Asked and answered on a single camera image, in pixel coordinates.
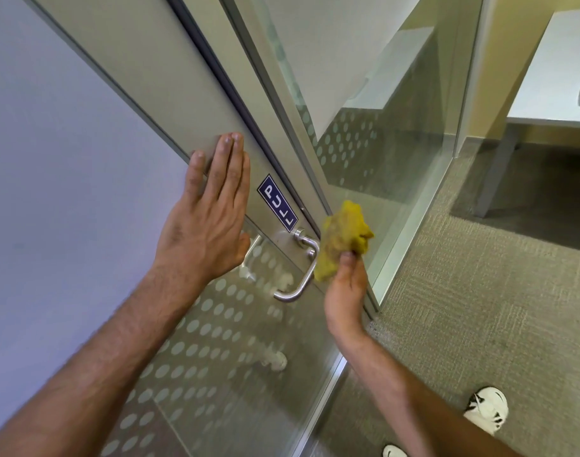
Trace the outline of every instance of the gray carpet floor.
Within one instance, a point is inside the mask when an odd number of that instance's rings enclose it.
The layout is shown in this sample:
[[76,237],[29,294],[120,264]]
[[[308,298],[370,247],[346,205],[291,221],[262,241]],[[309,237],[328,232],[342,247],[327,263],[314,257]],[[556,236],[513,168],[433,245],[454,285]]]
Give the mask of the gray carpet floor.
[[[452,406],[494,385],[498,438],[580,456],[580,154],[516,151],[490,215],[471,215],[492,147],[456,159],[370,332]],[[378,456],[397,440],[348,370],[312,457]]]

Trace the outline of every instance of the pull sign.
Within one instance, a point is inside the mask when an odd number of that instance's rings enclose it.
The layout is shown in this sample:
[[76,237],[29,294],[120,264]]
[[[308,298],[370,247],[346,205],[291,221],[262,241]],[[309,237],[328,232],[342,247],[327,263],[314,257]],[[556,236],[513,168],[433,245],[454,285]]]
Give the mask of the pull sign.
[[287,231],[289,233],[292,232],[292,228],[298,222],[298,217],[290,208],[290,204],[271,178],[271,175],[267,175],[262,184],[258,186],[258,193],[269,204],[269,207],[271,207],[271,210],[277,215]]

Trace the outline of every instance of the forearm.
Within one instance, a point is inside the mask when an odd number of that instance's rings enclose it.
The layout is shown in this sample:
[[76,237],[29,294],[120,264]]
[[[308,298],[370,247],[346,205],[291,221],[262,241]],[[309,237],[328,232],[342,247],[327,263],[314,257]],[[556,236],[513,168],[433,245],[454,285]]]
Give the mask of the forearm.
[[519,456],[464,419],[363,331],[337,339],[410,456]]
[[140,372],[202,290],[197,281],[178,285],[183,279],[162,268],[151,270],[4,426],[0,456],[97,455]]

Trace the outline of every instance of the hairy arm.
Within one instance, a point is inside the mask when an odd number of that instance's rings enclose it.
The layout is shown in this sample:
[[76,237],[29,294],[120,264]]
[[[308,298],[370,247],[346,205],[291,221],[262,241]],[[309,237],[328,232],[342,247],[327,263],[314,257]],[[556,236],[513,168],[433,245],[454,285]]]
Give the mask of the hairy arm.
[[519,457],[469,422],[396,361],[361,324],[368,276],[361,258],[343,254],[326,294],[328,327],[411,457]]
[[152,268],[131,296],[0,430],[0,457],[96,456],[140,372],[203,288],[238,266],[250,189],[243,137],[222,135],[203,195],[196,152],[161,232]]

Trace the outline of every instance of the yellow cloth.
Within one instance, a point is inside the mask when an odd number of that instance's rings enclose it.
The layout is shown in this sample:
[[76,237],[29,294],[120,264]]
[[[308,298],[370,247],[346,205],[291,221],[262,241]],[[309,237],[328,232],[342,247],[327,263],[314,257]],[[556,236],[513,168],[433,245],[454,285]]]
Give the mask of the yellow cloth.
[[315,278],[319,282],[330,279],[339,268],[341,253],[355,252],[363,255],[368,251],[368,239],[373,237],[375,235],[364,222],[362,208],[345,200],[340,211],[328,217],[324,223]]

